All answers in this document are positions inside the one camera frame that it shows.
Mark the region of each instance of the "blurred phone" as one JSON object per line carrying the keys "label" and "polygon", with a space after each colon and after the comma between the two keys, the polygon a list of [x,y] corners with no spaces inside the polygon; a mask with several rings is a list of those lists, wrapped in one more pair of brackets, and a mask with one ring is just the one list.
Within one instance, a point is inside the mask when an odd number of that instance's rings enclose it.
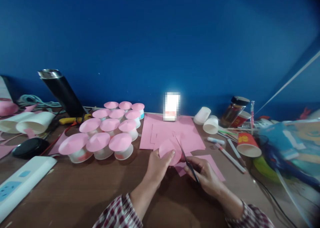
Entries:
{"label": "blurred phone", "polygon": [[180,116],[180,92],[166,92],[163,102],[163,120],[176,121]]}

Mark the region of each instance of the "wooden table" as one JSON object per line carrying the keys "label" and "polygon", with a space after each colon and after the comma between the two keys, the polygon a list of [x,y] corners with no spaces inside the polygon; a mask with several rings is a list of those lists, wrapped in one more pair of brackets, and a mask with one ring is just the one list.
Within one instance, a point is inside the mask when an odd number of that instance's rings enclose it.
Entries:
{"label": "wooden table", "polygon": [[[141,134],[143,120],[138,132]],[[247,203],[260,207],[276,227],[290,227],[264,190],[254,183],[249,174],[242,174],[213,143],[206,141],[206,134],[197,126],[206,150],[193,155],[211,154],[222,174],[226,186]],[[52,142],[65,129],[59,127],[49,138]],[[78,133],[72,128],[67,135]],[[22,200],[16,209],[0,224],[6,227],[92,227],[101,212],[118,195],[132,191],[142,180],[150,150],[139,150],[140,137],[133,142],[134,151],[125,161],[114,156],[98,161],[93,156],[84,163],[73,164],[67,156],[58,157],[54,171],[46,175]],[[229,144],[226,150],[232,154]],[[11,155],[0,160],[0,184],[26,163]],[[303,224],[299,215],[287,201],[286,212],[297,225]],[[174,168],[168,169],[143,219],[145,227],[227,227],[221,206],[206,196],[185,175],[179,177]]]}

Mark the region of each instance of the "paper cup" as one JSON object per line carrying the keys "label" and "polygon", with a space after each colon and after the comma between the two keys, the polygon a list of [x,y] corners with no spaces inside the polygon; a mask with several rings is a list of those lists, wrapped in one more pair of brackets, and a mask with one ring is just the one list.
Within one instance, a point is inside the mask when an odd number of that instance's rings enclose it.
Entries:
{"label": "paper cup", "polygon": [[202,107],[198,113],[194,116],[193,121],[197,125],[203,125],[208,119],[211,110],[208,107]]}
{"label": "paper cup", "polygon": [[139,119],[142,120],[144,118],[144,104],[142,103],[135,103],[131,106],[132,110],[136,110],[140,112]]}
{"label": "paper cup", "polygon": [[203,124],[203,130],[208,134],[214,135],[218,133],[218,129],[218,118],[214,115],[209,116],[209,119]]}
{"label": "paper cup", "polygon": [[119,109],[122,109],[125,111],[125,113],[127,113],[129,110],[131,110],[131,106],[132,106],[132,103],[129,102],[129,101],[122,101],[120,104],[119,104]]}
{"label": "paper cup", "polygon": [[101,121],[104,121],[105,119],[108,118],[108,115],[110,113],[110,110],[107,108],[99,109],[96,110],[95,112],[92,113],[92,116],[94,118],[99,118]]}
{"label": "paper cup", "polygon": [[109,117],[112,119],[118,119],[120,122],[122,122],[125,113],[126,112],[122,109],[115,109],[115,110],[110,111]]}
{"label": "paper cup", "polygon": [[109,109],[109,110],[115,110],[118,108],[119,103],[115,101],[109,101],[104,104],[104,107]]}
{"label": "paper cup", "polygon": [[248,157],[259,157],[262,154],[253,136],[249,133],[239,134],[237,150]]}
{"label": "paper cup", "polygon": [[239,126],[242,126],[242,124],[251,118],[251,114],[249,114],[246,111],[241,111],[241,113],[238,115],[238,117],[234,120],[234,122],[231,124],[232,127],[237,128]]}
{"label": "paper cup", "polygon": [[46,131],[54,117],[54,114],[43,111],[27,119],[24,119],[23,121],[20,121],[16,125],[16,129],[23,134],[26,134],[26,132],[24,131],[25,129],[32,129],[34,134],[38,135]]}
{"label": "paper cup", "polygon": [[72,163],[81,163],[88,160],[92,153],[86,149],[88,135],[77,133],[69,136],[59,146],[61,155],[68,155]]}
{"label": "paper cup", "polygon": [[36,114],[32,113],[32,112],[23,112],[20,113],[18,115],[9,117],[7,119],[4,120],[0,120],[0,131],[6,132],[6,133],[10,133],[10,134],[18,134],[21,133],[20,131],[18,131],[16,129],[16,125],[23,121],[26,120],[28,118],[31,118],[33,116],[35,116]]}
{"label": "paper cup", "polygon": [[109,142],[110,150],[114,151],[117,160],[128,159],[133,152],[132,138],[129,134],[121,133],[114,136]]}
{"label": "paper cup", "polygon": [[110,135],[110,137],[114,137],[117,134],[120,134],[121,131],[118,129],[120,125],[120,121],[118,119],[110,118],[104,120],[101,125],[100,129]]}
{"label": "paper cup", "polygon": [[131,110],[131,111],[128,111],[126,114],[125,114],[125,117],[128,119],[128,120],[134,120],[136,122],[136,129],[138,129],[141,125],[141,122],[140,122],[140,112],[139,111],[135,111],[135,110]]}
{"label": "paper cup", "polygon": [[132,141],[138,138],[138,132],[136,129],[136,122],[134,120],[125,120],[119,125],[119,130],[122,133],[127,133],[131,136]]}
{"label": "paper cup", "polygon": [[91,118],[81,124],[81,126],[79,127],[79,131],[82,133],[86,133],[89,138],[91,138],[95,134],[102,132],[99,127],[100,124],[101,120],[99,118]]}
{"label": "paper cup", "polygon": [[113,154],[109,148],[110,135],[108,133],[95,134],[87,142],[86,148],[88,151],[93,152],[97,160],[104,160]]}

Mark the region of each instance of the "white marker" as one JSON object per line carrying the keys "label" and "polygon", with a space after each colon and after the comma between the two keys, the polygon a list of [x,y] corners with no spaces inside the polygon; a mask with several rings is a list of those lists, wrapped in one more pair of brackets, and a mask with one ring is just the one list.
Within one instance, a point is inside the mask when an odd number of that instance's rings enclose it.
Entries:
{"label": "white marker", "polygon": [[239,170],[241,170],[244,174],[247,173],[246,169],[243,168],[225,149],[223,149],[223,148],[221,147],[221,145],[219,145],[219,144],[215,144],[215,145],[216,145],[217,147],[219,147],[219,150],[221,150],[222,153],[224,153],[224,154],[226,155],[226,157],[228,157],[228,158],[232,161],[232,163],[234,163],[234,164],[236,165],[236,167],[239,168]]}
{"label": "white marker", "polygon": [[224,145],[225,144],[224,140],[219,140],[219,139],[215,139],[215,138],[212,138],[212,137],[208,137],[208,141],[211,141],[213,143],[218,143],[220,145]]}

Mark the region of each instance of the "red paper cup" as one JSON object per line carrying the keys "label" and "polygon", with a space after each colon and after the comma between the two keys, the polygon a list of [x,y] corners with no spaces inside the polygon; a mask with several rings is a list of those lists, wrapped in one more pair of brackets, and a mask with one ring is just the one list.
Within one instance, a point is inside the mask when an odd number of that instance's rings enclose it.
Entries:
{"label": "red paper cup", "polygon": [[239,126],[242,126],[242,124],[251,118],[251,114],[249,114],[246,111],[241,111],[241,113],[238,115],[238,117],[234,120],[234,122],[231,124],[232,127],[237,128]]}
{"label": "red paper cup", "polygon": [[258,157],[262,154],[253,136],[249,133],[239,134],[237,150],[240,154],[248,157]]}

